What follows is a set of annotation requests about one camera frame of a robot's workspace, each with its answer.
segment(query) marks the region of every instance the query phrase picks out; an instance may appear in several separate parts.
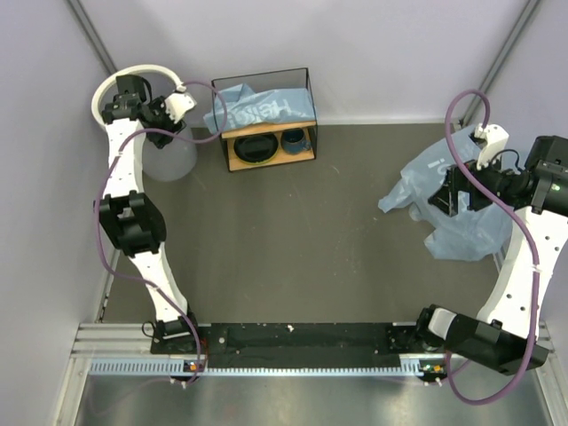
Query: blue plastic bag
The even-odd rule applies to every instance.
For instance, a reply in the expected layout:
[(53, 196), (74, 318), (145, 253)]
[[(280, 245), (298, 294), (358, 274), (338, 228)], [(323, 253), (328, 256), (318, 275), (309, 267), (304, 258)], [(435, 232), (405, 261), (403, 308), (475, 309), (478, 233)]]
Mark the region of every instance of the blue plastic bag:
[[(240, 129), (260, 122), (308, 122), (315, 120), (310, 92), (300, 89), (277, 89), (255, 93), (248, 85), (238, 84), (224, 89), (221, 94), (227, 104), (225, 130)], [(223, 106), (215, 99), (213, 111), (203, 116), (211, 133), (223, 122)]]
[[(479, 148), (469, 135), (475, 126), (453, 134), (454, 143), (463, 161), (477, 158)], [(401, 179), (390, 193), (379, 200), (379, 209), (385, 213), (391, 209), (410, 206), (413, 220), (428, 220), (436, 227), (424, 244), (436, 259), (480, 260), (497, 253), (512, 231), (511, 219), (499, 207), (492, 204), (480, 211), (467, 209), (469, 196), (460, 193), (458, 215), (449, 217), (428, 203), (442, 185), (448, 166), (454, 159), (442, 139), (424, 150), (400, 171)]]

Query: white wall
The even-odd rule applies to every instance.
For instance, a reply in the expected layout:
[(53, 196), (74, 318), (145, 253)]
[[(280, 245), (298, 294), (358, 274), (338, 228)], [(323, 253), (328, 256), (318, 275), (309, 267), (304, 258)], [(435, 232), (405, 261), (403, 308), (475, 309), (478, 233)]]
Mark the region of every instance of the white wall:
[(91, 223), (107, 145), (89, 100), (105, 75), (63, 1), (0, 8), (0, 423), (38, 426), (101, 293)]
[[(155, 62), (188, 79), (210, 80), (307, 66), (319, 118), (327, 123), (441, 121), (453, 95), (481, 84), (525, 4), (83, 3), (118, 67)], [(210, 107), (209, 96), (202, 99)]]
[[(492, 122), (509, 147), (528, 152), (539, 135), (568, 138), (568, 2), (546, 0), (489, 92)], [(568, 373), (568, 248), (556, 264), (542, 310)]]

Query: crumpled plastic bag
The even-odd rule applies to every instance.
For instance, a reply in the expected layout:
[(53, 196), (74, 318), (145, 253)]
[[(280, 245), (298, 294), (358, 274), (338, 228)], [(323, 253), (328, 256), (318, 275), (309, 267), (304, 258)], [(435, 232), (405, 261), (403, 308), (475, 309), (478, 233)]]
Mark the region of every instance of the crumpled plastic bag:
[[(220, 91), (227, 104), (225, 130), (240, 129), (260, 122), (308, 122), (315, 120), (312, 97), (305, 88), (275, 89), (255, 93), (247, 84), (237, 84)], [(203, 116), (211, 133), (223, 122), (223, 105), (215, 99), (213, 110)]]
[[(463, 161), (477, 158), (479, 147), (469, 135), (475, 126), (453, 134), (454, 143)], [(410, 217), (427, 220), (436, 227), (424, 244), (436, 259), (476, 261), (497, 253), (512, 231), (511, 219), (496, 205), (480, 211), (470, 211), (469, 195), (460, 193), (458, 214), (449, 217), (430, 205), (428, 199), (444, 182), (446, 169), (454, 164), (442, 139), (424, 150), (400, 171), (401, 179), (390, 193), (379, 200), (379, 209), (388, 212), (410, 206)]]

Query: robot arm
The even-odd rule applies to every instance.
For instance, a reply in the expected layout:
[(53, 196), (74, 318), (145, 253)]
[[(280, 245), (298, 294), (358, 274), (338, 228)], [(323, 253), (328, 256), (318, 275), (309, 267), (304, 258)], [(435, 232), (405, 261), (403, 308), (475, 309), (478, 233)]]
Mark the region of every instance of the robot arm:
[[(113, 102), (105, 105), (101, 115), (109, 142), (109, 165), (130, 134), (145, 127), (180, 131), (185, 126), (183, 116), (195, 106), (193, 98), (181, 92), (151, 99), (145, 104), (146, 83), (142, 77), (117, 75), (115, 80), (119, 93)], [(101, 92), (95, 94), (97, 104), (100, 96)], [(160, 134), (140, 134), (123, 148), (122, 158), (106, 183), (99, 220), (114, 247), (131, 260), (142, 278), (155, 283), (191, 318), (166, 257), (167, 232), (163, 216), (144, 193), (142, 146), (146, 139), (158, 147), (171, 141)], [(188, 335), (190, 330), (178, 313), (154, 288), (148, 287), (148, 290), (156, 309), (156, 332), (160, 340)]]
[[(491, 192), (517, 211), (536, 241), (540, 253), (538, 316), (556, 260), (568, 239), (568, 139), (537, 138), (525, 169), (516, 173), (501, 170), (497, 158), (507, 141), (506, 135), (499, 126), (487, 126), (483, 132), (477, 126), (472, 140), (477, 143), (485, 140), (486, 145), (477, 161), (467, 162), (466, 166)], [(454, 216), (458, 214), (460, 191), (469, 193), (470, 209), (479, 210), (491, 204), (456, 166), (447, 171), (444, 184), (429, 202)], [(514, 374), (528, 336), (532, 278), (531, 251), (515, 226), (495, 288), (477, 318), (432, 305), (422, 311), (418, 334), (429, 346), (444, 346), (503, 374)], [(547, 355), (547, 350), (536, 345), (529, 367), (542, 365)]]

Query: glossy gray surface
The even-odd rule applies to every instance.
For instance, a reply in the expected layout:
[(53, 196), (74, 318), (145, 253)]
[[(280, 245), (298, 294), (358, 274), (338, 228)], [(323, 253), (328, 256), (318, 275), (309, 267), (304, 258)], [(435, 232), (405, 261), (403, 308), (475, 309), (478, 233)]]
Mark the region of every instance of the glossy gray surface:
[[(153, 383), (112, 408), (144, 378), (90, 377), (77, 426), (547, 426), (535, 375), (528, 374), (514, 393), (490, 406), (466, 406), (449, 386), (424, 388), (418, 379), (405, 384), (348, 378), (203, 378), (183, 391)], [(458, 383), (466, 396), (482, 398), (509, 378), (469, 366)], [(106, 415), (93, 415), (108, 411)]]
[[(218, 143), (172, 183), (145, 180), (168, 225), (168, 259), (200, 322), (405, 321), (432, 303), (476, 315), (493, 260), (436, 261), (429, 224), (383, 214), (399, 171), (438, 124), (322, 126), (313, 162), (229, 173)], [(127, 259), (121, 272), (136, 274)], [(154, 317), (147, 291), (116, 280), (106, 322)]]

